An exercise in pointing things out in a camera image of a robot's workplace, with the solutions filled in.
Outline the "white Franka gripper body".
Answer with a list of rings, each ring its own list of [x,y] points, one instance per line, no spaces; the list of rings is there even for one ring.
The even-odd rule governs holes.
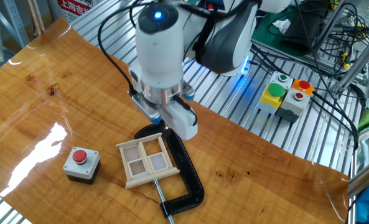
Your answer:
[[[161,107],[161,117],[169,127],[183,140],[192,139],[198,132],[198,124],[194,124],[196,116],[193,110],[187,110],[177,102]]]

